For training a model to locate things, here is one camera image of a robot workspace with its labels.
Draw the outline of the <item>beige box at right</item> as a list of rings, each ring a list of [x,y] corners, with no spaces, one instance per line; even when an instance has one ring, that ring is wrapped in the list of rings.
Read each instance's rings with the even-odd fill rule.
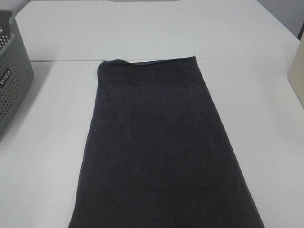
[[[304,36],[302,35],[293,59],[288,80],[298,100],[304,106]]]

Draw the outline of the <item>grey perforated plastic basket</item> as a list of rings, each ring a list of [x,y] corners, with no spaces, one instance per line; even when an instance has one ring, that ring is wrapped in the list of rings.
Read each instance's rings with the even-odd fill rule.
[[[16,13],[0,11],[0,134],[3,135],[33,81],[34,72]]]

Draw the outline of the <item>dark navy towel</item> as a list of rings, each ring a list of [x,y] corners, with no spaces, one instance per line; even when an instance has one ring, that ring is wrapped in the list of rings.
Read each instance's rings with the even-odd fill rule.
[[[263,227],[195,57],[97,76],[69,227]]]

